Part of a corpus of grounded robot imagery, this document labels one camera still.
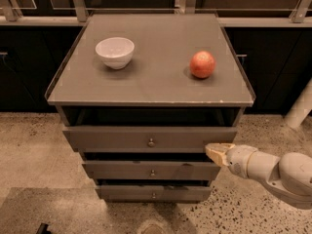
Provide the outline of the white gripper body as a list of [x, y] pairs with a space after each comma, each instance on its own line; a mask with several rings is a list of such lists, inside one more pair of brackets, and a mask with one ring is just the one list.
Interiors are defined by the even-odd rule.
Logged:
[[255, 147], [247, 145], [235, 145], [226, 152], [226, 161], [229, 171], [241, 178], [252, 179], [249, 172], [249, 162], [252, 155], [257, 151]]

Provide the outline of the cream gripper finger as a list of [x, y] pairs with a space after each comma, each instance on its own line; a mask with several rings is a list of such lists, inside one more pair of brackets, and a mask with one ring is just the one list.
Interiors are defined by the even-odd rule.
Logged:
[[233, 143], [209, 143], [205, 146], [207, 156], [218, 166], [228, 166], [227, 152], [234, 147]]

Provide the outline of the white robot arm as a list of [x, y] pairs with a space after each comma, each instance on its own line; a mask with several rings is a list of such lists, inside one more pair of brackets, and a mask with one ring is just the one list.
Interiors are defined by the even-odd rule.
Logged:
[[282, 157], [248, 145], [209, 143], [207, 156], [218, 166], [260, 183], [279, 200], [302, 210], [312, 209], [312, 158], [290, 152]]

